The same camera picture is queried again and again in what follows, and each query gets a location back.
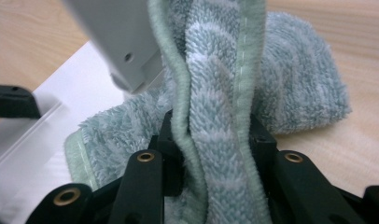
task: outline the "green towel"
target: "green towel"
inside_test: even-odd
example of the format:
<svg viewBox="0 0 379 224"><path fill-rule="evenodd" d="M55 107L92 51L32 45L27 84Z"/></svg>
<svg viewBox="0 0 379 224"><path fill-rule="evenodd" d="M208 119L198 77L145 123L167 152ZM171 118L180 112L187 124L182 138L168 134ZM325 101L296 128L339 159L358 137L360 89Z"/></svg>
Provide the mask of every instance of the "green towel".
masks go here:
<svg viewBox="0 0 379 224"><path fill-rule="evenodd" d="M187 172L181 196L165 200L165 222L270 223L249 116L273 133L344 118L350 108L328 46L298 18L266 19L260 0L149 0L148 10L163 85L80 124L65 145L74 181L98 189L122 176L173 108Z"/></svg>

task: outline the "fabric fold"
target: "fabric fold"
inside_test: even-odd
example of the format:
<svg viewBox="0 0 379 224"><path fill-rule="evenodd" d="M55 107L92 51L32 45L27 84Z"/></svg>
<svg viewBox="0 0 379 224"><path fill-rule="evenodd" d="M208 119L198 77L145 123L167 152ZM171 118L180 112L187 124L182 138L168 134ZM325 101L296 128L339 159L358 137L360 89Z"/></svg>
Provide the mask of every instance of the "fabric fold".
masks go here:
<svg viewBox="0 0 379 224"><path fill-rule="evenodd" d="M149 0L148 12L164 82L81 123L65 147L74 181L122 176L173 108L187 172L182 194L165 199L165 223L271 223L250 113L272 133L343 119L350 106L328 45L298 18L266 17L263 0Z"/></svg>

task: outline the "light wood surface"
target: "light wood surface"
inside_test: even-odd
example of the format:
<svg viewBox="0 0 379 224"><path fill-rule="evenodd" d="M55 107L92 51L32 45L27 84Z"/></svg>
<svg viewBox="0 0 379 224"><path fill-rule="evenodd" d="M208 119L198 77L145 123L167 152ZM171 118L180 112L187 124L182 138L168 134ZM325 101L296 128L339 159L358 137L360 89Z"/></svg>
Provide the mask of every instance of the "light wood surface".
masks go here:
<svg viewBox="0 0 379 224"><path fill-rule="evenodd" d="M379 0L270 0L311 22L331 45L353 112L335 125L277 136L340 188L379 184ZM34 90L85 42L57 0L0 0L0 84Z"/></svg>
<svg viewBox="0 0 379 224"><path fill-rule="evenodd" d="M359 196L379 184L379 0L270 0L313 24L348 86L353 112L311 132L277 136L279 149L312 159L332 184Z"/></svg>
<svg viewBox="0 0 379 224"><path fill-rule="evenodd" d="M86 41L59 0L0 0L0 84L33 91Z"/></svg>

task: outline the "white plastic part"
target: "white plastic part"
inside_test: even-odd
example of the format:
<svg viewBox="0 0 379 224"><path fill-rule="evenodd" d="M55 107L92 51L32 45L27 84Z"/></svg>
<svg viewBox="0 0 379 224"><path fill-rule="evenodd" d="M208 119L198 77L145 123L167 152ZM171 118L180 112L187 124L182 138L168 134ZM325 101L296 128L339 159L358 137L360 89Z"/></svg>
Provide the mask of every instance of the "white plastic part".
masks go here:
<svg viewBox="0 0 379 224"><path fill-rule="evenodd" d="M0 121L0 221L25 223L49 192L72 181L65 139L81 121L123 102L108 74L87 43L34 91L41 119Z"/></svg>
<svg viewBox="0 0 379 224"><path fill-rule="evenodd" d="M147 0L63 0L104 56L114 82L136 94L162 70Z"/></svg>

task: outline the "metal screw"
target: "metal screw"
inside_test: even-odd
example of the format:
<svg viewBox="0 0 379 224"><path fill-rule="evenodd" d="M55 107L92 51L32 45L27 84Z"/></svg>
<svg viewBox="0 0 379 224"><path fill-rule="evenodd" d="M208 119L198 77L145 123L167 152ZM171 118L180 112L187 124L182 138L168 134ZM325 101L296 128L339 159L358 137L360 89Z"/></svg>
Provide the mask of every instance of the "metal screw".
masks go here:
<svg viewBox="0 0 379 224"><path fill-rule="evenodd" d="M144 152L137 156L137 160L141 162L147 162L154 160L155 156L152 153Z"/></svg>
<svg viewBox="0 0 379 224"><path fill-rule="evenodd" d="M296 153L292 153L292 152L286 153L285 158L286 160L292 161L292 162L297 162L297 163L303 162L303 158L300 155Z"/></svg>
<svg viewBox="0 0 379 224"><path fill-rule="evenodd" d="M81 191L78 188L65 189L55 196L53 203L58 206L65 206L75 202L80 195Z"/></svg>

